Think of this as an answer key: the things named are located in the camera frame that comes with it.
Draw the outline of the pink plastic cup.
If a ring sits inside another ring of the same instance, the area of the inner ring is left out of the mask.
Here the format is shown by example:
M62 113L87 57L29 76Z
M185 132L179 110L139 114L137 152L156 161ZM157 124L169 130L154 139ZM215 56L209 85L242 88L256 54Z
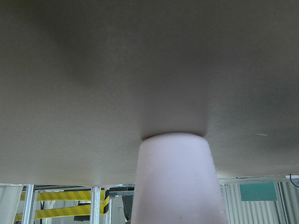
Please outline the pink plastic cup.
M142 142L131 222L227 223L212 154L204 138L171 133Z

